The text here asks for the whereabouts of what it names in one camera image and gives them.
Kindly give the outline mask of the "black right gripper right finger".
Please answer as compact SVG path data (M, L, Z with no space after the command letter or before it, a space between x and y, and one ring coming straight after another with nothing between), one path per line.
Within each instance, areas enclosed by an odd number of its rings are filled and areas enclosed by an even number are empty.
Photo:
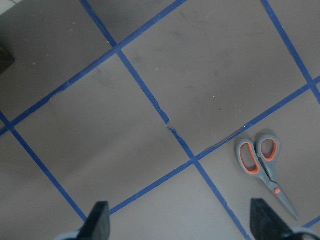
M300 239L262 198L250 201L250 231L256 240Z

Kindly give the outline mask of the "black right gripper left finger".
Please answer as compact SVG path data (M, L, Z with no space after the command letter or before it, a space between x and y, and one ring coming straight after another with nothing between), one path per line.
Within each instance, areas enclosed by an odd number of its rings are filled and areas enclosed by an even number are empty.
M108 201L98 201L77 235L78 240L108 240L110 210Z

